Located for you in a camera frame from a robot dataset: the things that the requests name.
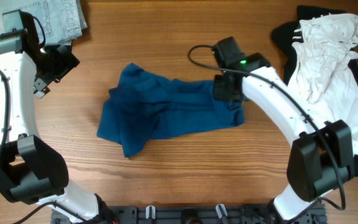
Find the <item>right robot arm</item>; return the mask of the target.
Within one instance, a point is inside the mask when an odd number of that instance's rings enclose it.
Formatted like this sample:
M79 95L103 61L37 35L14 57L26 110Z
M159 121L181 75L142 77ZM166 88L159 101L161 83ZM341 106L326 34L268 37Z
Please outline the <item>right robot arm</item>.
M356 176L351 129L343 121L320 120L306 108L260 53L246 55L233 37L213 45L221 71L215 76L218 100L253 101L274 122L291 149L288 185L269 205L271 223L293 223L332 190Z

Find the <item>white crumpled garment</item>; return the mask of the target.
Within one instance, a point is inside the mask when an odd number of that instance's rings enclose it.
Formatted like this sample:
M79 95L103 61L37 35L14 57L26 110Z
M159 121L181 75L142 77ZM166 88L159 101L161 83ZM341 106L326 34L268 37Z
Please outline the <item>white crumpled garment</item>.
M330 14L301 20L292 37L296 67L289 89L319 122L343 120L358 155L358 85L349 62L358 58L358 16Z

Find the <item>dark blue polo shirt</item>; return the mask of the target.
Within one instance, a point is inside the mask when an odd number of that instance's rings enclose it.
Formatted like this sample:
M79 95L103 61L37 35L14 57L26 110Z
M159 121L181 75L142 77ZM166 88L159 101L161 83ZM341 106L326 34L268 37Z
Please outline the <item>dark blue polo shirt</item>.
M213 86L212 80L170 80L130 63L109 90L96 135L120 144L124 156L132 157L150 139L244 124L242 105L214 99Z

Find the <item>black garment under white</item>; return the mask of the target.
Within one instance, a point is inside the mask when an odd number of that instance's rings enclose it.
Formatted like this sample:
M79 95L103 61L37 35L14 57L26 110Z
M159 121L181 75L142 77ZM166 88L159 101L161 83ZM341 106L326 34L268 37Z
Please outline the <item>black garment under white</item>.
M271 33L272 42L282 51L287 57L287 61L283 66L284 76L283 82L288 85L293 72L296 67L296 53L295 49L291 46L293 43L293 33L299 27L300 20L310 20L314 17L328 16L329 14L345 14L346 11L339 9L328 9L317 6L297 6L297 21L286 22L273 29ZM353 77L358 87L358 64L357 59L352 59L348 63ZM358 170L358 156L354 156L354 164Z

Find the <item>light blue denim jeans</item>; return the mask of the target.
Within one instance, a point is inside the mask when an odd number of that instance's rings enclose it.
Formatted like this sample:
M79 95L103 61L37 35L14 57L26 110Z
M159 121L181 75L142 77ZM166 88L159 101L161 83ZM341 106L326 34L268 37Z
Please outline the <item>light blue denim jeans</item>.
M39 40L45 45L71 45L87 28L79 0L0 0L0 35L5 33L2 14L19 9L36 17Z

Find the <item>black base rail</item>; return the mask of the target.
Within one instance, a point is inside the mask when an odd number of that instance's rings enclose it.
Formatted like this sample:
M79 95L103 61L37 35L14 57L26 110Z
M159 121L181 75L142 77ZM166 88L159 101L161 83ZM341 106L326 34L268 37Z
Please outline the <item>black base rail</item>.
M247 204L240 207L226 207L223 214L215 207L111 207L122 224L186 224L186 223L284 223L266 204Z

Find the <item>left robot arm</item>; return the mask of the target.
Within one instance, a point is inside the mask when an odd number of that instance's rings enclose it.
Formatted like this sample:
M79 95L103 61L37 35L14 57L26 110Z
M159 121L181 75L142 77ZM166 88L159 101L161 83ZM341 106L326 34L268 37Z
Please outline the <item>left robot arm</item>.
M96 194L72 180L64 158L40 138L35 99L79 61L69 47L48 47L40 21L28 12L2 15L0 35L0 194L9 202L50 207L72 223L116 223Z

